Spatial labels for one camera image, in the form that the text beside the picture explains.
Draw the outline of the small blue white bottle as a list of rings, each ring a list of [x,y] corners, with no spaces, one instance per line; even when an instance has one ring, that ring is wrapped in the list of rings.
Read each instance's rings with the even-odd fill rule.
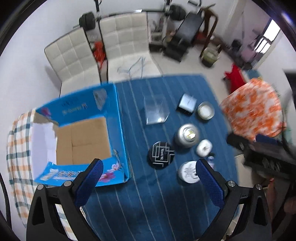
[[[207,162],[208,162],[208,164],[211,166],[211,168],[214,169],[214,167],[215,167],[214,156],[209,156],[209,157],[207,158]]]

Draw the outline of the white earbud case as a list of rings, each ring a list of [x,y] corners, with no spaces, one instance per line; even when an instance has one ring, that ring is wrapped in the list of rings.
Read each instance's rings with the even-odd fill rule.
[[[196,153],[200,157],[206,157],[208,154],[210,154],[212,147],[213,145],[209,140],[201,140],[196,147]]]

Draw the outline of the small silver tin dish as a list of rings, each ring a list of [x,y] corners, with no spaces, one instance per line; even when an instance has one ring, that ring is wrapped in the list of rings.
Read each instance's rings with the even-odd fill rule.
[[[197,114],[204,121],[209,121],[215,115],[215,109],[210,102],[204,101],[198,106]]]

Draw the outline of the silver metal canister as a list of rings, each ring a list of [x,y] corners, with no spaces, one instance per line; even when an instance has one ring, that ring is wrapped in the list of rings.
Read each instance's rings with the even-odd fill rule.
[[[199,130],[192,123],[182,125],[175,134],[175,142],[182,148],[191,148],[199,142]]]

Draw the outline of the grey Pisen charger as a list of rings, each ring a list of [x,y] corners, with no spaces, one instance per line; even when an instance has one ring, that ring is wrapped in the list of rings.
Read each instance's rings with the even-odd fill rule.
[[[188,94],[183,94],[178,102],[177,111],[185,114],[192,115],[196,109],[197,99]]]

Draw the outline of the black round patterned tin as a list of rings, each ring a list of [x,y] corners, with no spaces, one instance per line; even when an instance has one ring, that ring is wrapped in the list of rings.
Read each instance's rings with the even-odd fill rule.
[[[175,148],[168,142],[158,141],[148,151],[148,161],[156,169],[169,166],[175,158]]]

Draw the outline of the clear acrylic box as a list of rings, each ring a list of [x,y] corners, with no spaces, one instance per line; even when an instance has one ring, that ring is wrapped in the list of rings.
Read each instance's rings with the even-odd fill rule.
[[[144,97],[146,125],[164,123],[170,115],[167,101],[162,95]]]

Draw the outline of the orange white floral cushion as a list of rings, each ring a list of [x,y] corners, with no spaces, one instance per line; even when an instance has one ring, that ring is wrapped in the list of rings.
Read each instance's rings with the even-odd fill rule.
[[[220,104],[234,134],[255,141],[258,134],[276,137],[285,130],[280,98],[262,79],[253,78]]]

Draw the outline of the plaid orange checked cloth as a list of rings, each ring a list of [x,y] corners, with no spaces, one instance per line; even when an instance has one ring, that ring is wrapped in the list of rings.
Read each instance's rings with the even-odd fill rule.
[[[6,164],[13,202],[26,227],[37,183],[33,180],[31,140],[36,110],[21,114],[12,124],[6,145]]]

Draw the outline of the blue cardboard box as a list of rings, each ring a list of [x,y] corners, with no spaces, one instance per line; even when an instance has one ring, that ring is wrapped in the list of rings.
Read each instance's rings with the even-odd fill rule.
[[[72,181],[94,159],[103,162],[98,186],[125,183],[130,169],[116,86],[83,89],[36,109],[30,152],[37,183]]]

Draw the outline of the blue striped tablecloth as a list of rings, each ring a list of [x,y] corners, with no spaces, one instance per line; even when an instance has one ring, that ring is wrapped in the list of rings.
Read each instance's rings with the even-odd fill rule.
[[[188,184],[178,177],[186,161],[198,160],[194,148],[176,147],[172,163],[163,169],[148,161],[156,142],[174,142],[183,124],[194,124],[201,139],[213,145],[215,170],[227,180],[237,180],[233,149],[227,145],[227,125],[218,101],[202,75],[177,75],[132,80],[116,85],[131,178],[117,185],[95,189],[84,206],[87,221],[101,240],[196,240],[215,217],[213,205],[201,183]],[[197,99],[192,115],[177,111],[183,94]],[[146,125],[144,97],[162,95],[170,115],[164,123]],[[197,114],[210,102],[215,115],[208,121]]]

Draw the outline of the green waste bin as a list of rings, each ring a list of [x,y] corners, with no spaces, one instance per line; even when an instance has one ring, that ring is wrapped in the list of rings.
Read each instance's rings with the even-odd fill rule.
[[[213,64],[218,60],[219,53],[216,49],[207,47],[202,54],[202,64],[208,68],[211,68]]]

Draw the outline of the black weight bench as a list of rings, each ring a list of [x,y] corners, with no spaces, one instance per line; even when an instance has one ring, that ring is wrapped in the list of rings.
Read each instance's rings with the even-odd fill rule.
[[[203,21],[201,12],[197,14],[188,13],[170,42],[168,42],[164,55],[181,62],[183,56],[188,52],[187,49],[192,47]]]

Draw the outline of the red bag between chairs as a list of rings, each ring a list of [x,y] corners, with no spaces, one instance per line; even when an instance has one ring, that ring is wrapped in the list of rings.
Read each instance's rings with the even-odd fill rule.
[[[99,64],[99,68],[102,68],[104,60],[106,59],[106,53],[104,51],[104,44],[101,41],[94,43],[93,55],[96,62]]]

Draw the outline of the barbell with black plates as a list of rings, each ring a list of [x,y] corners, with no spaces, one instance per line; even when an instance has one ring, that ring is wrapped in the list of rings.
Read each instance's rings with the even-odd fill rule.
[[[168,6],[163,7],[162,9],[136,9],[133,11],[128,11],[126,13],[158,13],[162,14],[172,21],[182,21],[186,17],[186,10],[179,5],[169,4]],[[84,13],[79,18],[79,24],[73,28],[81,27],[85,31],[95,29],[96,23],[102,19],[102,16],[95,16],[93,12]]]

